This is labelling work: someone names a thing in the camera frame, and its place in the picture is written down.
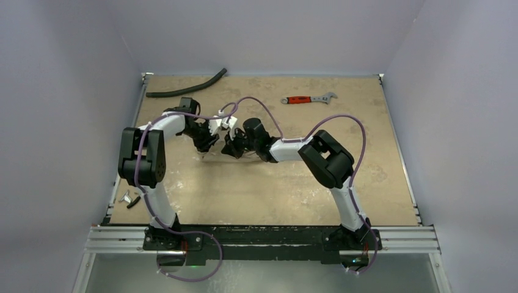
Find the beige cloth napkin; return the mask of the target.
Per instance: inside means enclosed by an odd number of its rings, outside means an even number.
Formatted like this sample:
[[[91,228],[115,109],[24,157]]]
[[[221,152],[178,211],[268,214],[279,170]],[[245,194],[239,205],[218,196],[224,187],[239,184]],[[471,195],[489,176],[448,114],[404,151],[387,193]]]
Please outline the beige cloth napkin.
[[[235,158],[231,155],[223,154],[222,149],[225,146],[224,139],[219,138],[218,141],[209,148],[206,153],[198,152],[200,160],[202,162],[213,162],[213,163],[232,163],[232,164],[244,164],[252,162],[261,162],[259,156],[255,152],[245,151],[240,158]]]

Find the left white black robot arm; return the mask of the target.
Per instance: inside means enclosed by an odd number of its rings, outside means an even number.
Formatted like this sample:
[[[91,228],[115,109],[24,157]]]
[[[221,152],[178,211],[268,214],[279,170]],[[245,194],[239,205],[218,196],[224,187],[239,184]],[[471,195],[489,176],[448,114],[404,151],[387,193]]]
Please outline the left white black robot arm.
[[[178,107],[169,108],[154,121],[140,128],[125,128],[122,132],[118,173],[130,186],[140,190],[150,215],[149,231],[168,250],[180,246],[182,232],[177,213],[169,204],[162,183],[167,170],[166,140],[176,136],[192,139],[196,150],[206,153],[219,135],[211,133],[209,121],[199,123],[201,105],[184,97]]]

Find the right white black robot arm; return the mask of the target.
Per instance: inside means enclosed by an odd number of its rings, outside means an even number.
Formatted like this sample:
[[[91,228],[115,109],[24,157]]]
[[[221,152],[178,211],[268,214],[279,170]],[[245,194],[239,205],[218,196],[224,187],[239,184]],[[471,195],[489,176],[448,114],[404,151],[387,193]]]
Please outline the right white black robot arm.
[[[337,205],[340,227],[328,241],[344,241],[358,248],[373,234],[370,223],[357,200],[353,186],[354,158],[327,131],[319,130],[309,138],[283,140],[271,136],[258,118],[250,118],[243,128],[225,136],[222,154],[239,159],[253,152],[269,163],[302,161],[320,185],[328,188]]]

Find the black foam tube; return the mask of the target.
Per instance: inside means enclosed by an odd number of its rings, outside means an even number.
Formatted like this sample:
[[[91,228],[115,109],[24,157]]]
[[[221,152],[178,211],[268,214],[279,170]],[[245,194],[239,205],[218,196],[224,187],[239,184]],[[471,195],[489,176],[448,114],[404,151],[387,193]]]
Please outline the black foam tube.
[[[228,72],[228,70],[226,68],[223,68],[223,69],[221,69],[221,71],[216,73],[212,78],[210,78],[209,80],[207,80],[201,84],[193,85],[191,87],[187,87],[184,89],[168,91],[168,92],[148,92],[145,94],[145,96],[147,98],[172,98],[172,97],[176,97],[176,96],[183,96],[188,93],[199,92],[201,90],[205,90],[208,87],[211,87],[212,85],[214,85],[216,82],[221,80],[226,75],[227,72]]]

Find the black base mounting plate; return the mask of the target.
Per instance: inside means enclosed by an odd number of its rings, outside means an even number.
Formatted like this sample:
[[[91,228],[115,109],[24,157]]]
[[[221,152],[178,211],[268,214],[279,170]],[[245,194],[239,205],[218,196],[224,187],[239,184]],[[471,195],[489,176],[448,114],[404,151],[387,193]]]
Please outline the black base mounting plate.
[[[382,249],[378,230],[341,226],[187,225],[170,233],[148,226],[143,249],[178,255],[177,264],[203,266],[207,260],[318,261],[363,267]]]

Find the black handled pliers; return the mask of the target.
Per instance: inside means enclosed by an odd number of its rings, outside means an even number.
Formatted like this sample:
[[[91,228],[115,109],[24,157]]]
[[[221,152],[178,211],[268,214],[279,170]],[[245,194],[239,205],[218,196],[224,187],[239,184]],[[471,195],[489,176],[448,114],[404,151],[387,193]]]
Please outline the black handled pliers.
[[[131,201],[127,206],[126,206],[126,208],[127,208],[127,209],[131,209],[131,208],[135,207],[135,205],[137,205],[137,204],[140,202],[140,200],[141,200],[141,197],[140,197],[140,196],[136,197],[135,199],[133,199],[133,200],[132,200],[132,201]]]

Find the red handled adjustable wrench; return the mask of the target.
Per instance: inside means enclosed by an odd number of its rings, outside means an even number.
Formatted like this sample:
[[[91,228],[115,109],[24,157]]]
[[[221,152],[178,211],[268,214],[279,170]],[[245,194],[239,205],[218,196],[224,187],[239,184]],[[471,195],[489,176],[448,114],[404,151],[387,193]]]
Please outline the red handled adjustable wrench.
[[[320,96],[288,96],[280,100],[282,104],[306,104],[306,103],[324,103],[329,104],[332,99],[338,98],[335,93],[327,92]]]

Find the left aluminium side rail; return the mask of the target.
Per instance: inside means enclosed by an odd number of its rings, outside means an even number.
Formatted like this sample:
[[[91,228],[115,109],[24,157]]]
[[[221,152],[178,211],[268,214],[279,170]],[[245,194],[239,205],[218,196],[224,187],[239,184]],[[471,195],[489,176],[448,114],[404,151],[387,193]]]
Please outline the left aluminium side rail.
[[[115,127],[115,134],[112,136],[112,141],[115,143],[115,153],[110,160],[114,167],[111,171],[111,185],[109,186],[109,197],[102,221],[103,226],[143,226],[149,223],[149,216],[142,200],[131,209],[126,208],[128,205],[126,202],[118,202],[126,190],[129,190],[132,199],[139,195],[137,189],[127,185],[126,181],[120,179],[118,164],[122,131],[125,127],[136,125],[142,103],[145,101],[148,83],[152,76],[153,73],[141,74],[137,83],[138,86],[131,92],[131,98],[126,99],[119,105],[118,110],[123,114],[123,117],[118,123],[110,124],[110,126]]]

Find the aluminium side rail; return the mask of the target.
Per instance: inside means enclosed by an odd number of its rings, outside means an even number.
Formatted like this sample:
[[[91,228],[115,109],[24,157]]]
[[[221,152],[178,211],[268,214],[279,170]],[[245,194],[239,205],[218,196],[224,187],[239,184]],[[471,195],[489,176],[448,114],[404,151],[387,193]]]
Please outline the aluminium side rail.
[[[132,199],[139,195],[137,189],[127,185],[126,181],[120,179],[118,164],[122,131],[125,127],[136,125],[142,103],[145,101],[148,83],[152,76],[153,73],[141,74],[137,83],[138,86],[131,92],[131,98],[126,99],[119,105],[118,110],[123,114],[123,117],[118,123],[110,124],[110,126],[115,127],[115,134],[112,136],[112,141],[115,143],[115,153],[110,160],[114,167],[111,171],[111,185],[109,186],[109,197],[102,221],[103,226],[143,226],[149,223],[149,216],[142,200],[131,209],[126,208],[128,205],[126,202],[118,202],[126,190],[129,190]]]
[[[379,73],[378,79],[383,91],[387,113],[390,117],[393,134],[396,140],[396,146],[403,166],[403,172],[408,185],[417,223],[418,225],[423,226],[424,224],[422,214],[420,212],[420,208],[415,197],[414,188],[412,186],[412,179],[415,179],[416,176],[411,174],[411,171],[413,171],[413,157],[411,156],[410,145],[408,144],[410,136],[407,133],[407,130],[410,130],[410,127],[406,126],[406,122],[409,120],[404,115],[404,109],[400,108],[400,106],[402,106],[401,100],[396,98],[396,94],[398,92],[396,91],[396,88],[392,82],[385,82],[384,73]]]

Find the right aluminium side rail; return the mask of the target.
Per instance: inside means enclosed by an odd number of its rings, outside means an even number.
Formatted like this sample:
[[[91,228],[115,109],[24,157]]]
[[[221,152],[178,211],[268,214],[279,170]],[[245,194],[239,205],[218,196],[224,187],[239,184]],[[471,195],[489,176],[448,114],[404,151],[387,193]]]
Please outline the right aluminium side rail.
[[[424,224],[422,214],[420,212],[420,208],[415,197],[414,188],[412,186],[412,179],[415,179],[416,176],[411,174],[411,171],[413,171],[413,157],[411,156],[410,145],[408,144],[410,136],[407,133],[407,130],[410,130],[410,127],[406,126],[406,122],[409,120],[404,115],[404,109],[400,108],[400,106],[402,106],[401,100],[396,98],[396,94],[398,92],[396,91],[396,88],[392,82],[385,82],[384,73],[379,73],[378,79],[383,91],[387,113],[390,117],[393,134],[396,140],[396,146],[403,166],[403,172],[408,185],[417,223],[418,225],[423,226]]]

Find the aluminium front rail frame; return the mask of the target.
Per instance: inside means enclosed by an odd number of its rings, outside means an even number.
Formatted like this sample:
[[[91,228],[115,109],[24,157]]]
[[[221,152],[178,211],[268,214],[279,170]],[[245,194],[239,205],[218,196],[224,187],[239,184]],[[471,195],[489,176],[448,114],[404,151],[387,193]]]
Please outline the aluminium front rail frame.
[[[439,240],[433,226],[376,226],[375,229],[381,235],[382,248],[378,251],[378,256],[387,254],[427,255],[438,291],[452,291],[443,269]],[[101,254],[183,256],[183,252],[180,250],[144,250],[144,231],[144,226],[91,227],[73,292],[86,291],[95,257]]]

